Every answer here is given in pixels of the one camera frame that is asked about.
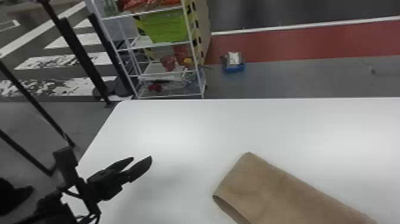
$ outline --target white painted line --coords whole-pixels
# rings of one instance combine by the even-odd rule
[[[12,29],[12,28],[16,28],[16,27],[18,27],[18,26],[21,25],[17,20],[8,20],[8,21],[6,21],[6,22],[0,23],[0,25],[8,24],[8,23],[12,23],[12,25],[9,26],[9,27],[6,27],[6,28],[4,28],[4,29],[1,29],[1,30],[0,30],[0,33],[3,32],[3,31],[6,31],[6,30],[10,30],[10,29]]]
[[[111,60],[106,52],[88,53],[88,55],[96,66],[111,64]],[[73,54],[32,57],[17,66],[15,70],[54,69],[75,66],[78,63]]]
[[[7,20],[7,21],[4,21],[4,22],[1,22],[0,25],[7,24],[7,23],[12,23],[12,22],[13,22],[12,20]]]
[[[119,97],[119,96],[117,96],[117,95],[112,95],[112,96],[108,96],[108,99],[110,100],[110,101],[125,101],[125,100],[132,100],[132,97],[133,97],[133,95],[132,96],[129,96],[129,97]]]
[[[342,21],[333,21],[333,22],[324,22],[324,23],[306,23],[292,26],[275,26],[275,27],[262,27],[255,29],[243,29],[243,30],[229,30],[222,32],[213,32],[213,36],[218,35],[232,35],[232,34],[240,34],[240,33],[258,33],[265,31],[275,31],[275,30],[294,30],[294,29],[308,29],[308,28],[317,28],[317,27],[329,27],[329,26],[346,26],[346,25],[355,25],[355,24],[363,24],[363,23],[378,23],[378,22],[386,22],[386,21],[400,21],[400,15],[390,16],[390,17],[381,17],[381,18],[368,18],[362,20],[342,20]]]
[[[21,26],[21,24],[17,20],[12,20],[15,27]]]
[[[116,76],[104,76],[104,81],[114,80]],[[49,97],[90,97],[95,87],[88,77],[69,80],[20,80],[21,84],[35,96]],[[22,94],[9,80],[0,80],[0,96],[20,97]]]
[[[101,44],[101,41],[96,33],[84,33],[84,34],[78,34],[76,36],[78,37],[78,40],[83,46]],[[61,36],[45,47],[45,49],[54,49],[54,48],[68,48],[68,44],[65,41],[65,39]]]
[[[88,19],[84,19],[84,20],[82,20],[82,22],[78,23],[78,25],[76,25],[74,27],[74,29],[81,29],[81,28],[87,28],[87,27],[92,27],[92,23],[90,23],[90,21]]]
[[[78,12],[79,10],[81,10],[82,8],[84,8],[85,6],[86,6],[85,2],[79,2],[75,6],[67,9],[66,11],[64,11],[63,13],[58,15],[58,17],[59,18],[69,17],[69,16],[73,15],[74,13]],[[4,58],[8,54],[12,53],[13,51],[15,51],[16,49],[22,47],[23,45],[29,43],[34,38],[36,38],[39,35],[43,34],[44,32],[46,32],[47,30],[51,29],[52,27],[54,27],[53,21],[52,20],[48,20],[47,22],[45,22],[44,24],[38,26],[37,28],[25,33],[23,36],[20,36],[19,38],[17,38],[16,40],[12,41],[8,45],[5,45],[4,47],[2,47],[0,49],[0,58]]]

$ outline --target black cable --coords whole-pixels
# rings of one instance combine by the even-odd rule
[[[89,224],[91,222],[93,222],[93,220],[95,220],[97,218],[97,216],[92,217],[93,214],[88,214],[87,216],[83,217],[79,223],[80,224]]]
[[[76,194],[70,190],[64,190],[63,193],[65,193],[71,197],[74,197],[74,198],[82,199],[82,197],[79,194]]]
[[[84,216],[84,215],[79,215],[79,216],[75,216],[75,219],[83,219],[84,217],[86,217],[86,216]]]
[[[100,214],[97,215],[97,219],[96,219],[95,224],[99,224],[99,222],[100,222],[100,216],[101,216]]]

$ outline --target white wire shelf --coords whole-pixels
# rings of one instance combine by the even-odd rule
[[[122,46],[118,49],[119,52],[127,51],[128,49],[136,50],[136,49],[144,49],[144,48],[158,48],[161,46],[173,46],[173,45],[181,45],[181,44],[189,44],[190,41],[181,41],[181,42],[160,42],[153,43],[151,38],[147,35],[138,35],[134,39],[129,39],[129,46]]]
[[[184,88],[163,90],[161,92],[149,91],[148,87],[141,86],[139,92],[140,99],[150,99],[150,98],[177,98],[177,97],[195,97],[202,95],[202,90],[205,89],[205,80],[201,81],[202,87],[199,87],[199,82],[193,81],[190,85]]]
[[[140,10],[136,13],[132,13],[129,11],[124,11],[118,15],[114,16],[109,16],[109,17],[104,17],[102,18],[103,20],[115,20],[118,18],[124,18],[124,17],[131,17],[131,16],[136,16],[136,15],[146,15],[146,14],[151,14],[151,13],[159,13],[163,11],[170,11],[170,10],[178,10],[178,9],[183,9],[182,5],[166,5],[166,6],[159,6],[154,10]]]
[[[142,76],[154,76],[154,75],[169,75],[169,74],[182,74],[184,72],[196,71],[196,70],[186,70],[184,66],[180,66],[176,63],[176,68],[173,71],[165,71],[165,68],[161,63],[150,63],[146,70],[143,72]]]
[[[139,80],[144,80],[144,81],[174,81],[174,82],[181,82],[182,81],[182,75],[181,74],[168,74],[166,76],[138,76],[137,77]]]

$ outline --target folded fabric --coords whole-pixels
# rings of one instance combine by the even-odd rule
[[[240,158],[213,198],[238,224],[376,223],[252,153]]]

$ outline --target metal shelf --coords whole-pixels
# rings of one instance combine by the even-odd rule
[[[193,18],[188,17],[187,10],[194,11],[190,1],[180,0],[180,5],[160,6],[154,10],[142,10],[135,13],[126,11],[109,17],[105,16],[104,13],[100,13],[98,7],[103,6],[96,5],[94,1],[91,0],[96,16],[107,39],[111,42],[120,64],[124,65],[122,68],[125,75],[135,80],[135,82],[131,82],[131,85],[136,99],[190,96],[204,98],[206,80],[199,68],[199,52],[195,49],[195,43],[193,42],[196,26],[193,25],[195,22]],[[170,10],[182,10],[187,33],[184,41],[154,43],[149,36],[144,35],[135,25],[136,20],[134,20],[133,16]],[[176,68],[173,71],[165,71],[159,60],[164,54],[165,56],[175,55],[175,51],[178,50],[171,47],[174,45],[188,45],[190,47],[190,54],[188,53],[185,57],[193,60],[193,68],[188,70],[185,66],[180,66],[176,63]],[[162,91],[149,91],[148,87],[151,85],[162,85]]]
[[[175,97],[201,97],[205,89],[205,80],[201,80],[202,86],[199,86],[199,82],[193,81],[189,86],[185,86],[179,89],[165,90],[161,92],[149,91],[147,86],[141,86],[139,92],[139,99],[151,99],[151,98],[175,98]]]
[[[118,18],[124,18],[124,17],[131,17],[131,16],[136,16],[136,15],[146,15],[146,14],[151,14],[151,13],[158,13],[158,12],[163,12],[163,11],[170,11],[170,10],[178,10],[182,9],[182,5],[173,5],[173,6],[159,6],[154,10],[140,10],[136,13],[131,13],[129,11],[124,11],[120,13],[119,15],[114,15],[114,16],[109,16],[109,17],[104,17],[102,20],[115,20]]]
[[[190,41],[182,41],[182,42],[160,42],[153,43],[151,38],[147,35],[138,35],[134,39],[129,39],[130,44],[129,47],[123,46],[118,49],[118,51],[127,51],[128,49],[136,50],[136,49],[144,49],[144,48],[158,48],[161,46],[173,46],[173,45],[181,45],[181,44],[189,44]]]

